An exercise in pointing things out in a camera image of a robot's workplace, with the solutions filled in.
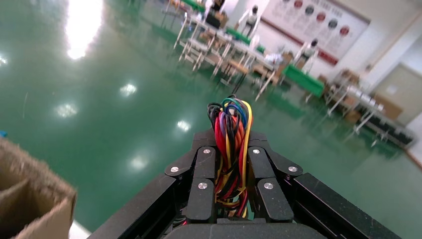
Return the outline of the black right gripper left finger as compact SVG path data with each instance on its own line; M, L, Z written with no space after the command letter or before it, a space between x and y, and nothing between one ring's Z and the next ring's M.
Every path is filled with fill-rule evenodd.
M181 229L214 221L217 148L213 131L195 133L191 149L171 163L89 237L177 239Z

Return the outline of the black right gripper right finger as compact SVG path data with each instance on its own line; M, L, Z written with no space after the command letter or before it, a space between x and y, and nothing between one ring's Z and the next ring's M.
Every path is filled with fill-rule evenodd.
M397 239L398 235L275 152L253 131L247 150L252 210L269 223L304 224L328 239Z

